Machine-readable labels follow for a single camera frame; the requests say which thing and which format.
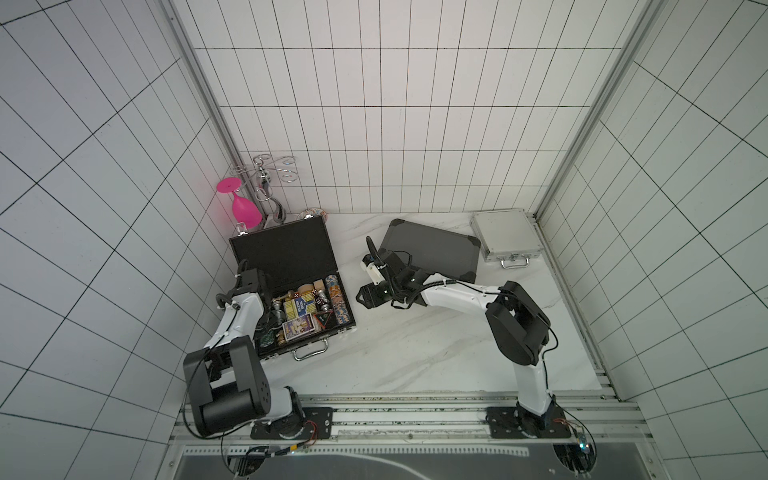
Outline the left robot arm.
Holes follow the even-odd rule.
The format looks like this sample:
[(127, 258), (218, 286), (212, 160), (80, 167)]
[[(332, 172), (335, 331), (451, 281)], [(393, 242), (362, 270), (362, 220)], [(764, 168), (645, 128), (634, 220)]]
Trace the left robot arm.
[(268, 276), (246, 260), (238, 264), (233, 288), (216, 295), (223, 317), (213, 337), (183, 362), (191, 412), (183, 422), (194, 437), (223, 437), (248, 422), (268, 432), (287, 430), (306, 420), (295, 390), (270, 386), (258, 354), (271, 300)]

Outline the pink wine glass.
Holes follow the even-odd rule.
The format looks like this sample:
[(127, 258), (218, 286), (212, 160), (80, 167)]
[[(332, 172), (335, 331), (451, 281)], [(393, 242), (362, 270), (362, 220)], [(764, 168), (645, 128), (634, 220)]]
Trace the pink wine glass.
[(247, 229), (253, 229), (262, 222), (263, 216), (251, 200), (238, 193), (241, 186), (242, 180), (240, 178), (227, 177), (217, 184), (216, 189), (221, 194), (231, 194), (233, 196), (232, 213), (235, 219)]

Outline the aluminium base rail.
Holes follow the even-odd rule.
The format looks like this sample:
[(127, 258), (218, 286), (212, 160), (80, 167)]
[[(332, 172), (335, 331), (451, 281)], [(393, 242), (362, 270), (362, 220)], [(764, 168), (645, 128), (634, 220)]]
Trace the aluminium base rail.
[(310, 454), (522, 453), (535, 445), (576, 447), (593, 443), (597, 466), (607, 466), (611, 447), (628, 446), (640, 457), (628, 470), (666, 479), (650, 428), (634, 402), (609, 388), (562, 391), (546, 428), (523, 426), (512, 392), (475, 395), (302, 395), (306, 416), (319, 427)]

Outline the silver poker case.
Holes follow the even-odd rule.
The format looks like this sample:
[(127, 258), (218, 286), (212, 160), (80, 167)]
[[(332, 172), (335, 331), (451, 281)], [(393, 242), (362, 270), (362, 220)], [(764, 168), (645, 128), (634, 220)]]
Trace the silver poker case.
[(476, 212), (470, 226), (481, 242), (485, 263), (522, 269), (544, 250), (531, 218), (522, 209)]

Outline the black poker case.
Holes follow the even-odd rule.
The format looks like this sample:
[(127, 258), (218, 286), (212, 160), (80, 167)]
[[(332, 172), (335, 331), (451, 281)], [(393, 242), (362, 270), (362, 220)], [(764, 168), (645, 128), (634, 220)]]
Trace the black poker case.
[(232, 237), (229, 243), (236, 261), (245, 260), (249, 268), (255, 268), (266, 275), (265, 293), (268, 297), (276, 298), (289, 291), (296, 291), (302, 285), (324, 281), (333, 276), (346, 306), (347, 314), (342, 322), (331, 319), (318, 332), (282, 344), (274, 342), (270, 346), (262, 346), (256, 340), (256, 349), (261, 359), (287, 354), (357, 326), (328, 229), (322, 218), (298, 220)]
[(474, 283), (481, 241), (468, 234), (442, 230), (403, 219), (390, 222), (381, 248), (398, 251), (411, 265), (446, 277)]

